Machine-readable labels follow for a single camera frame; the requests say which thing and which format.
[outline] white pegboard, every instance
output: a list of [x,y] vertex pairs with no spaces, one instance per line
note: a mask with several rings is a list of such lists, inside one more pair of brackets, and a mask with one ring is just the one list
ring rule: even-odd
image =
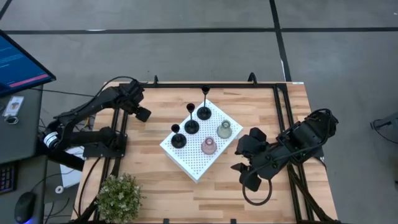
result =
[[[206,170],[216,161],[216,159],[224,152],[224,150],[231,144],[232,140],[242,131],[243,127],[235,120],[229,117],[226,113],[221,111],[211,101],[206,100],[206,107],[211,110],[211,117],[202,121],[197,116],[197,110],[203,106],[203,102],[197,106],[192,113],[192,119],[199,123],[199,131],[196,134],[188,134],[184,130],[184,125],[190,120],[189,112],[187,111],[187,118],[180,124],[180,134],[187,138],[187,144],[181,148],[176,149],[171,143],[174,135],[173,132],[165,138],[160,146],[181,169],[187,173],[193,181],[198,183],[200,177]],[[228,139],[222,139],[217,135],[217,127],[222,121],[228,120],[231,123],[232,135]],[[206,137],[211,136],[217,144],[217,150],[212,155],[206,155],[200,149],[200,145]]]

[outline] black floor stripe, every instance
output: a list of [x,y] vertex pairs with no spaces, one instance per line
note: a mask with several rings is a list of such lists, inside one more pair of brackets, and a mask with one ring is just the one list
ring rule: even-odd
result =
[[279,24],[278,12],[276,10],[275,1],[274,0],[269,0],[269,4],[271,6],[272,18],[274,20],[274,27],[275,27],[275,32],[276,32],[276,41],[278,42],[279,56],[280,56],[280,59],[282,61],[282,67],[283,67],[283,70],[284,70],[285,81],[286,82],[291,82],[292,81],[292,77],[290,76],[289,63],[287,63],[285,44],[284,44],[284,39],[282,37],[282,33],[280,31],[280,24]]
[[281,28],[282,32],[396,32],[398,27]]
[[180,29],[104,29],[104,30],[4,30],[6,34],[191,34],[275,32],[266,27],[180,28]]
[[6,13],[8,6],[10,6],[12,0],[7,0],[6,3],[4,4],[4,6],[2,7],[1,11],[0,11],[0,20],[2,19],[2,17],[4,16],[4,14]]

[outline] computer monitor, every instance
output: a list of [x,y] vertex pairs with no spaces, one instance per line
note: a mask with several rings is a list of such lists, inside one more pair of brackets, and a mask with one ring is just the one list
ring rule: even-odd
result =
[[50,71],[0,30],[0,96],[55,79]]

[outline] black candle holder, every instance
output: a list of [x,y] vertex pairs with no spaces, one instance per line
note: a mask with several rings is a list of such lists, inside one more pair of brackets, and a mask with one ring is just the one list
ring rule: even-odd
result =
[[174,148],[181,149],[187,144],[187,138],[183,134],[179,134],[180,126],[173,124],[172,131],[175,133],[172,137],[172,145]]
[[187,132],[188,134],[195,134],[199,131],[199,123],[192,120],[192,112],[195,110],[195,105],[193,103],[189,103],[187,105],[187,110],[191,114],[191,120],[185,123],[185,132]]
[[203,107],[199,108],[197,115],[198,118],[201,119],[202,121],[205,121],[211,117],[211,110],[206,107],[206,95],[210,91],[210,86],[204,85],[201,87],[201,91],[203,92],[205,96],[205,102],[203,104]]

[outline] green plant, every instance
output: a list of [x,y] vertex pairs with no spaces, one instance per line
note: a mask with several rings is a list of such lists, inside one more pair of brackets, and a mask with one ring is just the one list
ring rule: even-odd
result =
[[141,207],[141,186],[135,177],[123,174],[120,177],[109,176],[97,196],[98,211],[101,220],[113,223],[127,223],[138,217]]

